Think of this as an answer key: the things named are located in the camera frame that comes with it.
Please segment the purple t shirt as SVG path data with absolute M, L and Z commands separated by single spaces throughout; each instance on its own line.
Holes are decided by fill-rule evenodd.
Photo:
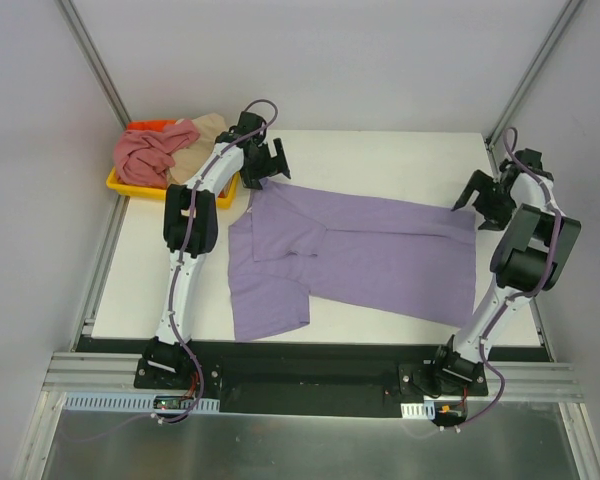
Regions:
M 476 292 L 475 216 L 268 182 L 228 230 L 234 335 L 310 322 L 310 300 L 464 326 Z

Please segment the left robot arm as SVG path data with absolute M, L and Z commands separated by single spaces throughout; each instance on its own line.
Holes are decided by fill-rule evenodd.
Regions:
M 260 190 L 266 178 L 291 177 L 282 141 L 275 138 L 273 149 L 267 143 L 272 123 L 247 106 L 237 123 L 216 138 L 201 169 L 185 184 L 167 189 L 163 238 L 169 250 L 168 290 L 142 358 L 168 388 L 184 387 L 199 367 L 188 341 L 195 287 L 218 239 L 217 197 L 236 174 L 252 190 Z

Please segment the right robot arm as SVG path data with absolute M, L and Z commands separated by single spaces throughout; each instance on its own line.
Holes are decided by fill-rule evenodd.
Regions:
M 541 152 L 526 148 L 504 160 L 496 178 L 475 171 L 453 206 L 466 206 L 475 193 L 473 207 L 484 218 L 479 228 L 503 235 L 491 257 L 487 293 L 428 369 L 434 396 L 486 393 L 479 381 L 502 326 L 554 287 L 581 233 L 581 222 L 558 206 L 554 177 L 541 158 Z

